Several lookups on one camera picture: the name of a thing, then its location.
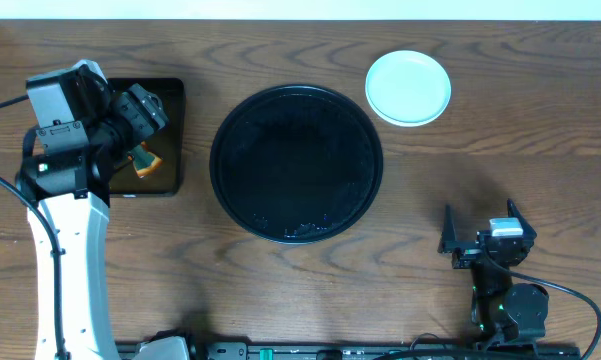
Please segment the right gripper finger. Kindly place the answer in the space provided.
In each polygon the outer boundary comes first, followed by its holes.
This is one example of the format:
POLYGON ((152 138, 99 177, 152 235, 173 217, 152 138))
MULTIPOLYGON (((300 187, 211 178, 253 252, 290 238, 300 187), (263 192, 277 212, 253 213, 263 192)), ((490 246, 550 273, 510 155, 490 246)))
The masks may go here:
POLYGON ((442 228, 437 252, 440 254, 452 253, 455 251, 457 245, 458 245, 458 240, 457 240, 455 225, 454 225, 454 221, 453 221, 452 209, 451 209, 450 205, 446 205, 445 211, 444 211, 443 228, 442 228))
POLYGON ((526 221, 526 219, 523 217, 523 215, 519 211, 518 207, 515 205, 514 201, 511 198, 509 198, 507 200, 507 212, 511 218, 515 218, 518 220, 518 222, 520 224, 520 228, 522 230, 521 236, 523 238, 535 238, 536 237, 536 231, 526 221))

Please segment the green yellow sponge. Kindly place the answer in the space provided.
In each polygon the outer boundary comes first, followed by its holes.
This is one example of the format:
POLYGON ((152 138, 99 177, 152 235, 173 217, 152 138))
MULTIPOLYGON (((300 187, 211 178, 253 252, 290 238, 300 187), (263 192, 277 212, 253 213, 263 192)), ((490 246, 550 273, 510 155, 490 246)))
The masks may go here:
POLYGON ((163 159, 151 152, 145 141, 134 147, 127 153, 131 160, 134 171, 139 178, 154 173, 163 163, 163 159))

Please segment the light green plate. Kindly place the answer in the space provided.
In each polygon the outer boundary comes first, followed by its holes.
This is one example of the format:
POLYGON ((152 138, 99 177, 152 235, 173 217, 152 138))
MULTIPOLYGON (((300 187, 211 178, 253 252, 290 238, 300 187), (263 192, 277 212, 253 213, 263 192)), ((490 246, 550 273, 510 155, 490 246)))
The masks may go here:
POLYGON ((434 58, 412 50, 378 58, 367 72, 364 89, 371 109, 400 127, 431 123, 445 111, 452 95, 444 67, 434 58))

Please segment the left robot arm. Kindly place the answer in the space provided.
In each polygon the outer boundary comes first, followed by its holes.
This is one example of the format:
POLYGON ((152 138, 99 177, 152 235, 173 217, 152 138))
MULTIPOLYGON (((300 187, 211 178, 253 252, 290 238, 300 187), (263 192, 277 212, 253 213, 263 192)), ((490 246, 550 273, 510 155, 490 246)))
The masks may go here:
POLYGON ((23 139, 16 194, 28 208, 38 279, 38 359, 116 359, 105 271, 110 181, 166 126, 161 100, 100 76, 29 80, 37 126, 23 139))

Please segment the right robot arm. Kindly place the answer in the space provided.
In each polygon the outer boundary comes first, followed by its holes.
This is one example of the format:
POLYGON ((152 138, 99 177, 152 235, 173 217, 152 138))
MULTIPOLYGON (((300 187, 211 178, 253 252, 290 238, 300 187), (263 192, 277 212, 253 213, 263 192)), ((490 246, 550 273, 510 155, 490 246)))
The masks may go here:
POLYGON ((546 335, 548 292, 540 285, 515 284, 510 269, 529 255, 537 237, 512 200, 504 218, 493 218, 473 241, 457 236, 453 213, 445 207, 440 253, 452 256, 454 269, 468 269, 473 281, 471 322, 481 331, 473 348, 535 347, 546 335))

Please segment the black rectangular water tray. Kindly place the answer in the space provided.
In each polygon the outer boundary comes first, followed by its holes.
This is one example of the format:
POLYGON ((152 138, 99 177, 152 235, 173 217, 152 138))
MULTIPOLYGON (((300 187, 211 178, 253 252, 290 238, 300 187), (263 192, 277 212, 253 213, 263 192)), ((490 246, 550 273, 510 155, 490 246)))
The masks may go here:
POLYGON ((112 197, 172 196, 182 182, 181 159, 186 95, 184 83, 177 78, 110 78, 116 91, 139 84, 162 100, 169 123, 157 134, 145 141, 147 150, 158 157, 162 164, 149 175, 140 178, 127 159, 123 168, 110 182, 112 197))

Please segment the round black tray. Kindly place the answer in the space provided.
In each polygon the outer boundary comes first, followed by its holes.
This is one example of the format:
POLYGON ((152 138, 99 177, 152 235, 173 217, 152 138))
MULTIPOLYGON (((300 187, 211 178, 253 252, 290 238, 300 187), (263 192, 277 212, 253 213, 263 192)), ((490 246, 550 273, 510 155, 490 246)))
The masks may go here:
POLYGON ((369 116, 334 90, 307 84, 259 91, 218 128, 210 180, 246 231, 283 244, 341 234, 371 207, 383 152, 369 116))

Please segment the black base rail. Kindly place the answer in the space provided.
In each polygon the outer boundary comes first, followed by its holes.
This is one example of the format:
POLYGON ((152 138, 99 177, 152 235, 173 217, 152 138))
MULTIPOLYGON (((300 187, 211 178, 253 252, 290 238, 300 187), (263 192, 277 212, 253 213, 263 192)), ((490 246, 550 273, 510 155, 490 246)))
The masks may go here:
POLYGON ((373 360, 397 354, 401 359, 567 359, 580 357, 573 346, 542 345, 496 347, 488 353, 470 348, 426 341, 408 345, 280 345, 246 344, 243 342, 215 342, 193 345, 189 348, 192 359, 207 360, 373 360))

